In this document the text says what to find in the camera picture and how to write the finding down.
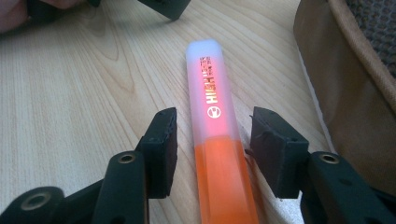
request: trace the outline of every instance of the clamp jaw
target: clamp jaw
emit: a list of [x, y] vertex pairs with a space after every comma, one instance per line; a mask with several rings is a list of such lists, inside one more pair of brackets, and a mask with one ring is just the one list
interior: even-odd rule
[[[101, 0], [87, 0], [93, 7], [99, 7]], [[164, 15], [166, 18], [177, 20], [190, 0], [138, 0], [139, 2], [151, 7], [155, 11]], [[53, 7], [40, 0], [27, 0], [28, 15], [35, 21], [54, 21], [58, 12], [57, 7]]]
[[105, 178], [68, 197], [29, 190], [1, 214], [7, 224], [149, 223], [149, 199], [169, 196], [177, 164], [177, 111], [157, 113], [134, 151], [111, 158]]
[[396, 199], [369, 188], [342, 157], [310, 154], [308, 141], [271, 110], [255, 107], [252, 122], [247, 154], [277, 198], [302, 192], [305, 223], [396, 223]]

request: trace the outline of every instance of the metal grommet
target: metal grommet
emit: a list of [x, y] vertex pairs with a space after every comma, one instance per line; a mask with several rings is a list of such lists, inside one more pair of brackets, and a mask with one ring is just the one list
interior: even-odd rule
[[30, 195], [21, 204], [21, 209], [24, 211], [32, 211], [40, 208], [50, 200], [50, 197], [50, 193], [48, 192], [39, 192], [34, 195]]
[[134, 154], [124, 154], [119, 157], [119, 163], [133, 162], [134, 159], [136, 159], [136, 156]]
[[329, 164], [338, 164], [340, 163], [340, 160], [336, 157], [334, 157], [331, 154], [320, 154], [320, 159], [329, 163]]

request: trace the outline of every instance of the wooden table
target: wooden table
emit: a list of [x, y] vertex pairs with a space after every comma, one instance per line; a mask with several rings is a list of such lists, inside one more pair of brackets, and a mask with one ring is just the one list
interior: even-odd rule
[[[185, 49], [223, 47], [244, 147], [253, 106], [272, 109], [329, 150], [292, 33], [297, 0], [193, 0], [178, 21], [133, 0], [66, 11], [0, 36], [0, 210], [25, 191], [70, 195], [136, 147], [157, 111], [177, 108], [171, 196], [150, 200], [151, 223], [199, 223]], [[302, 222], [298, 200], [276, 199], [247, 158], [261, 223]]]

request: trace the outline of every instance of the highlighter cap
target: highlighter cap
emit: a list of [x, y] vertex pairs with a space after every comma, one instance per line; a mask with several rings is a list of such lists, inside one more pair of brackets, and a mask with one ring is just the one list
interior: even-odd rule
[[240, 140], [219, 43], [191, 42], [186, 60], [194, 144], [219, 136]]

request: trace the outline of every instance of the orange highlighter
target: orange highlighter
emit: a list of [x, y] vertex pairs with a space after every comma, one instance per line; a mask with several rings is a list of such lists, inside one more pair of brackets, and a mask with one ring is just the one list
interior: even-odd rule
[[192, 42], [186, 61], [202, 223], [258, 223], [221, 47]]

